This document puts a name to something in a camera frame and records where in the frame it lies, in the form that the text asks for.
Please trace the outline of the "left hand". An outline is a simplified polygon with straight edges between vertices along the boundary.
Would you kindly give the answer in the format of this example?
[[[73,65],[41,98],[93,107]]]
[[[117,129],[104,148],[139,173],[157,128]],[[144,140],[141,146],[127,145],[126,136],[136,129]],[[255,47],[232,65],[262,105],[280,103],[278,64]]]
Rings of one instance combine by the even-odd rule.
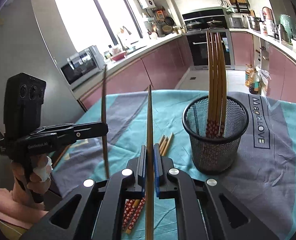
[[[48,176],[50,176],[50,173],[52,171],[52,167],[49,163],[49,158],[46,154],[37,155],[36,156],[38,162],[37,167],[38,168],[46,168],[46,173]],[[47,180],[42,181],[40,176],[32,173],[30,175],[30,181],[27,183],[27,191],[23,190],[21,186],[19,185],[19,181],[22,181],[22,179],[25,178],[24,176],[24,168],[21,166],[21,164],[16,163],[14,161],[11,162],[11,169],[13,172],[13,176],[15,179],[15,183],[13,186],[13,190],[11,191],[12,199],[15,202],[18,202],[20,204],[23,204],[28,207],[32,207],[39,210],[44,210],[44,203],[36,203],[32,199],[32,197],[29,195],[30,190],[34,191],[37,194],[44,195],[50,185],[51,185],[51,179],[50,177],[47,178]]]

